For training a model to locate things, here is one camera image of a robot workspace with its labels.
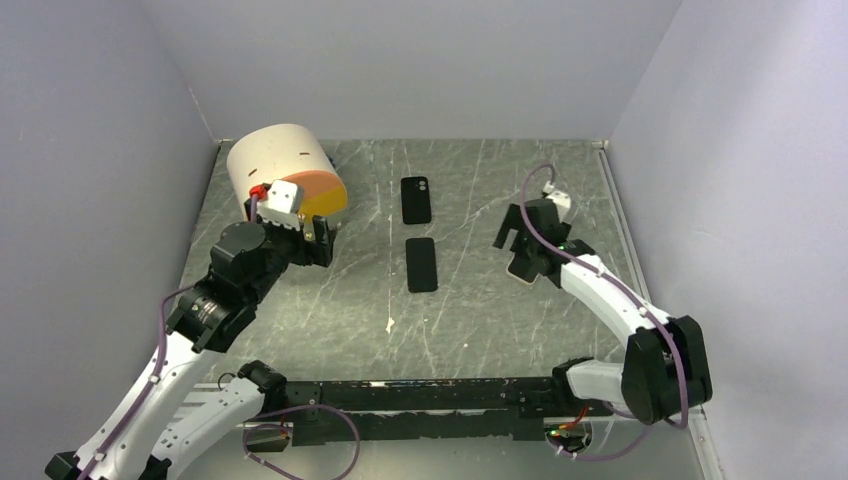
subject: cable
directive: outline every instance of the cable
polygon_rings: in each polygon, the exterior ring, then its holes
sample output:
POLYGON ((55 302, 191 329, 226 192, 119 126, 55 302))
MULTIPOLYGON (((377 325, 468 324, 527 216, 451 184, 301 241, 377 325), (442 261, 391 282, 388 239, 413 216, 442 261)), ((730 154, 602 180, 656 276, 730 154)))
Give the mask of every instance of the cable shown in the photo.
MULTIPOLYGON (((572 460, 580 460, 580 461, 583 461, 583 462, 606 462, 606 461, 609 461, 609 460, 619 459, 619 458, 627 455, 628 453, 632 452, 634 448, 638 447, 639 444, 642 443, 648 437, 648 434, 651 433, 651 431, 653 431, 653 429, 654 429, 653 425, 647 425, 644 429, 642 429, 642 432, 639 433, 639 436, 636 437, 636 439, 633 440, 630 443, 630 445, 622 448, 621 450, 619 450, 615 453, 611 453, 609 455, 591 455, 591 456, 578 455, 576 453, 572 453, 571 458, 572 458, 572 460)), ((547 435, 545 435, 545 441, 548 442, 549 445, 554 447, 554 449, 556 449, 557 452, 559 452, 559 448, 551 441, 550 437, 548 437, 547 435)))
MULTIPOLYGON (((546 248, 548 248, 548 250, 554 252, 555 254, 565 258, 566 260, 568 260, 570 262, 573 262, 573 263, 576 263, 577 265, 580 265, 581 267, 583 267, 583 268, 585 268, 585 269, 589 270, 590 272, 597 275, 599 273, 597 267, 575 257, 574 255, 571 255, 571 254, 569 254, 569 253, 567 253, 563 250, 560 250, 557 247, 555 247, 554 245, 552 245, 550 242, 545 240, 545 238, 542 237, 542 235, 538 231, 536 231, 536 229, 533 227, 533 224, 530 222, 530 217, 527 215, 527 206, 525 205, 525 201, 526 201, 526 198, 527 198, 527 186, 530 184, 530 180, 533 179, 533 176, 536 175, 536 172, 538 172, 539 170, 542 170, 544 168, 550 169, 550 171, 551 171, 551 183, 553 183, 553 181, 556 179, 556 170, 554 169, 553 164, 543 163, 543 164, 537 166, 536 168, 534 168, 527 175, 527 177, 524 179, 524 184, 521 186, 521 193, 520 193, 521 196, 520 196, 520 201, 518 203, 518 208, 521 211, 521 219, 524 220, 524 226, 527 227, 527 230, 530 232, 530 234, 533 235, 536 238, 536 240, 539 241, 539 243, 541 243, 546 248)), ((606 272, 601 273, 600 276, 604 280, 608 281, 609 283, 613 284, 616 288, 621 290, 621 293, 623 293, 624 296, 627 297, 633 303, 633 305, 636 308, 638 308, 638 309, 645 308, 645 305, 642 303, 642 301, 639 299, 639 297, 635 293, 633 293, 633 291, 630 290, 630 288, 627 287, 627 285, 625 285, 621 280, 615 278, 614 276, 612 276, 612 275, 610 275, 606 272)), ((675 373, 677 374, 677 382, 678 382, 678 386, 680 388, 680 422, 676 423, 676 422, 672 422, 672 421, 669 420, 667 423, 669 425, 675 427, 675 428, 685 430, 689 426, 689 393, 686 389, 686 374, 683 370, 683 360, 680 358, 680 351, 677 349, 677 346, 674 344, 674 339, 671 337, 671 334, 668 332, 668 330, 665 328, 665 326, 663 326, 663 324, 660 323, 660 321, 659 321, 659 319, 657 319, 656 315, 654 315, 653 312, 651 312, 650 309, 645 308, 644 311, 645 311, 645 314, 646 314, 646 317, 648 318, 648 320, 660 332, 660 335, 663 337, 663 340, 665 340, 665 343, 668 345, 668 348, 671 351, 671 357, 674 360, 674 370, 675 370, 675 373)))
POLYGON ((601 404, 603 404, 603 406, 606 407, 607 410, 618 415, 619 417, 623 417, 623 418, 626 418, 628 420, 635 420, 636 419, 636 417, 634 417, 633 414, 631 414, 630 412, 625 412, 623 410, 619 410, 619 409, 613 407, 610 402, 604 401, 604 402, 601 402, 601 404))
MULTIPOLYGON (((353 423, 353 420, 351 420, 350 417, 348 417, 343 411, 341 411, 337 408, 331 407, 329 405, 321 405, 321 404, 300 405, 300 406, 297 406, 297 407, 284 408, 283 410, 277 410, 277 411, 271 412, 271 413, 264 413, 262 415, 255 417, 255 419, 267 418, 267 417, 276 417, 276 416, 279 416, 279 415, 287 415, 289 413, 299 412, 299 411, 302 411, 302 410, 326 410, 330 413, 333 413, 333 414, 341 417, 341 419, 344 420, 345 423, 347 423, 347 425, 350 427, 350 430, 353 432, 354 441, 356 442, 355 446, 354 446, 354 450, 353 450, 353 458, 350 461, 350 465, 347 466, 347 468, 341 473, 341 475, 339 475, 337 477, 333 477, 333 480, 341 480, 341 479, 345 478, 353 470, 353 467, 356 466, 357 460, 359 460, 359 448, 360 448, 361 440, 359 438, 359 430, 356 429, 356 425, 353 423)), ((268 429, 278 429, 280 431, 286 431, 287 430, 287 428, 283 427, 282 425, 274 425, 274 424, 257 425, 255 427, 251 427, 251 428, 245 430, 244 434, 242 435, 242 448, 244 448, 245 456, 247 458, 253 460, 254 462, 262 465, 263 467, 266 467, 266 468, 268 468, 268 469, 270 469, 270 470, 272 470, 276 473, 279 473, 280 475, 282 475, 282 476, 284 476, 284 477, 286 477, 290 480, 303 480, 302 478, 297 477, 295 475, 292 475, 291 473, 289 473, 289 472, 283 470, 282 468, 274 465, 273 463, 266 462, 264 459, 255 455, 253 452, 251 452, 248 449, 248 446, 247 446, 248 435, 250 435, 251 432, 254 432, 254 431, 257 431, 257 430, 268 430, 268 429)))
POLYGON ((88 480, 89 474, 91 474, 94 467, 97 465, 97 456, 98 454, 103 454, 106 450, 109 450, 109 447, 115 443, 115 440, 121 436, 124 430, 127 428, 127 425, 130 423, 130 420, 135 417, 136 413, 141 409, 144 401, 147 400, 147 397, 150 396, 150 392, 153 391, 153 387, 156 386, 153 383, 153 378, 160 378, 162 374, 162 369, 165 366, 165 357, 168 354, 168 337, 165 334, 165 305, 168 303, 168 300, 176 297, 177 295, 191 289, 194 285, 189 285, 187 287, 182 287, 174 292, 169 293, 162 299, 159 303, 159 323, 158 323, 158 345, 156 348, 156 363, 153 365, 153 372, 148 377, 147 383, 141 389, 138 396, 133 401, 130 408, 127 409, 127 412, 124 413, 124 416, 118 420, 118 423, 115 425, 115 428, 109 432, 109 435, 106 436, 106 439, 103 440, 103 443, 100 444, 94 451, 94 455, 89 460, 88 464, 85 468, 82 469, 77 480, 88 480))
POLYGON ((229 375, 229 376, 231 376, 231 377, 233 377, 233 378, 236 378, 236 374, 235 374, 235 373, 232 373, 232 372, 224 372, 224 373, 222 373, 222 374, 221 374, 221 376, 220 376, 220 377, 218 377, 218 381, 216 382, 216 383, 218 384, 218 390, 223 390, 223 389, 224 389, 224 387, 222 387, 222 386, 221 386, 221 380, 223 380, 223 379, 224 379, 224 377, 226 377, 227 375, 229 375))
POLYGON ((585 417, 587 413, 589 413, 589 404, 583 405, 583 409, 580 410, 580 413, 577 415, 577 418, 568 423, 563 423, 559 426, 559 429, 571 430, 572 428, 576 427, 578 423, 580 423, 580 420, 583 420, 583 417, 585 417))
POLYGON ((250 221, 256 221, 256 205, 259 203, 259 195, 250 196, 250 221))

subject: black smartphone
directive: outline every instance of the black smartphone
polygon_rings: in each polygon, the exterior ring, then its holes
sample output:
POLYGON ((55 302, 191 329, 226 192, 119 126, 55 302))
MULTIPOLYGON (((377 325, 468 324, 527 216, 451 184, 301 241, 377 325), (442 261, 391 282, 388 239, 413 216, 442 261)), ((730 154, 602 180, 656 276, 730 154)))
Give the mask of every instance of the black smartphone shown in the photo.
POLYGON ((430 211, 430 182, 427 177, 400 179, 400 208, 406 225, 420 225, 433 220, 430 211))
POLYGON ((411 293, 435 292, 439 288, 436 243, 432 238, 406 240, 406 284, 411 293))

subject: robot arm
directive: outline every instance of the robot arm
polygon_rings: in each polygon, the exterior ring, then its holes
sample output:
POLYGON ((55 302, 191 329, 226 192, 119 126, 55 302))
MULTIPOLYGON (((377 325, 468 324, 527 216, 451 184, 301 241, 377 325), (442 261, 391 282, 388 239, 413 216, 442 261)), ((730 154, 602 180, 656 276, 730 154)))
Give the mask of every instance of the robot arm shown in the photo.
POLYGON ((539 276, 547 277, 556 287, 587 305, 626 348, 623 363, 579 358, 555 369, 555 375, 557 371, 565 372, 561 381, 569 396, 624 405, 638 420, 649 425, 680 413, 683 408, 708 401, 712 397, 712 384, 698 323, 688 316, 673 318, 629 287, 623 287, 628 289, 625 294, 611 283, 608 277, 612 274, 595 251, 581 240, 568 239, 571 226, 564 218, 571 207, 569 196, 555 190, 550 183, 542 194, 543 198, 525 205, 531 224, 545 240, 579 262, 569 261, 542 245, 527 229, 518 205, 513 204, 494 244, 503 248, 509 232, 517 232, 510 247, 514 256, 507 272, 525 283, 533 283, 539 276), (597 273, 580 263, 594 266, 597 273), (641 307, 634 306, 634 298, 641 307), (656 326, 646 318, 649 311, 669 331, 680 352, 688 406, 680 404, 680 383, 670 352, 656 326))
POLYGON ((257 306, 289 264, 328 266, 332 260, 335 232, 324 217, 313 216, 312 241, 305 238, 297 216, 302 198, 299 187, 277 180, 262 189, 290 200, 280 204, 268 198, 260 211, 269 218, 224 229, 211 249, 208 273, 180 297, 167 320, 168 348, 162 371, 153 375, 157 351, 106 423, 75 454, 57 454, 48 465, 48 476, 77 479, 92 466, 85 476, 90 479, 164 479, 164 472, 167 478, 176 478, 227 430, 259 413, 264 392, 254 385, 238 388, 238 393, 224 392, 217 404, 205 405, 167 428, 194 385, 256 318, 257 306), (146 398, 134 408, 142 395, 146 398), (235 401, 231 395, 240 397, 235 401), (128 412, 129 423, 114 437, 128 412), (104 447, 109 436, 114 439, 104 447))

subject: red connector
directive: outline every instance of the red connector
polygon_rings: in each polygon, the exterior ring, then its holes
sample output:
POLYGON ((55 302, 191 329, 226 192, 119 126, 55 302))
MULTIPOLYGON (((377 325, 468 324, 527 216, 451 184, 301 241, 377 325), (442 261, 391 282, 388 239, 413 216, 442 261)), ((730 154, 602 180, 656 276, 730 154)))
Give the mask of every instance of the red connector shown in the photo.
POLYGON ((259 200, 265 200, 265 197, 268 196, 268 189, 265 188, 265 185, 259 184, 250 189, 250 196, 254 195, 259 197, 259 200))

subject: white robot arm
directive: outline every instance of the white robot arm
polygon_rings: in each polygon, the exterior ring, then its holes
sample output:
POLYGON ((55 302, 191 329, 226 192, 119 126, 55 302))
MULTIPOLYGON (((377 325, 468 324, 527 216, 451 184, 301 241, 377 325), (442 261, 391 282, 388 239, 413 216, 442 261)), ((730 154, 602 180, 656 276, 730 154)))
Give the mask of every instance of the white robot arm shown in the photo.
POLYGON ((582 358, 554 369, 555 374, 557 369, 565 372, 569 394, 626 407, 648 425, 708 401, 712 384, 697 322, 688 316, 673 318, 651 305, 609 272, 589 245, 569 240, 571 226, 564 219, 571 207, 570 197, 550 182, 542 195, 524 205, 535 232, 528 229, 518 205, 510 205, 507 211, 494 243, 503 248, 509 232, 517 232, 507 272, 525 283, 547 277, 587 305, 625 347, 623 363, 582 358))
MULTIPOLYGON (((217 402, 168 427, 194 385, 254 320, 257 305, 287 267, 329 266, 336 234, 330 222, 347 205, 332 161, 298 125, 275 125, 247 135, 233 147, 227 163, 247 221, 221 233, 210 251, 207 275, 179 299, 167 321, 167 337, 160 338, 160 347, 167 347, 164 361, 157 362, 157 349, 103 426, 76 452, 53 457, 48 477, 174 479, 269 400, 272 407, 284 406, 279 395, 268 396, 269 385, 251 387, 239 378, 217 402)), ((273 387, 282 388, 284 396, 285 377, 266 372, 260 379, 274 380, 273 387)))

